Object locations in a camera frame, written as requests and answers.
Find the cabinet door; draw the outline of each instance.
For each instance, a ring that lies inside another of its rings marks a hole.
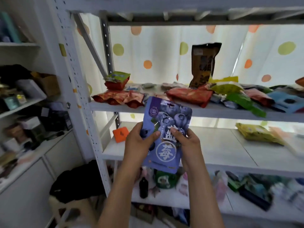
[[[56,177],[63,171],[71,170],[84,164],[73,131],[60,140],[45,156]]]
[[[39,159],[0,194],[0,227],[44,228],[53,216],[48,203],[53,181]]]

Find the fingernail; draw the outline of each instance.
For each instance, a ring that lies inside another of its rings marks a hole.
[[[174,127],[171,127],[170,130],[171,130],[171,132],[173,132],[173,133],[176,132],[176,128],[174,128]]]

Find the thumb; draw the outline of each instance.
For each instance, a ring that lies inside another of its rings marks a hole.
[[[181,133],[179,132],[177,129],[175,129],[174,127],[170,128],[171,133],[173,134],[173,136],[179,140],[179,142],[183,145],[185,142],[188,141],[188,139]]]
[[[161,135],[160,131],[155,131],[153,134],[151,134],[149,137],[147,137],[144,141],[148,148],[152,145],[153,142],[157,140],[157,138]]]

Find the person's left hand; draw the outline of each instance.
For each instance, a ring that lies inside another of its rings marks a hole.
[[[142,122],[137,123],[126,139],[122,165],[131,170],[132,173],[136,173],[140,168],[143,160],[147,157],[150,146],[161,134],[160,131],[155,131],[143,140],[139,135],[141,128]]]

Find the hand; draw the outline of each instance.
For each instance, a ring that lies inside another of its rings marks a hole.
[[[143,160],[147,157],[150,146],[161,134],[160,131],[156,131],[143,140],[139,135],[141,128],[142,122],[137,123],[126,139],[122,166],[131,170],[132,173],[136,173],[140,168]]]
[[[188,138],[173,127],[170,131],[181,144],[183,152],[181,162],[185,171],[188,174],[196,173],[198,168],[205,165],[199,138],[191,129],[187,131]]]

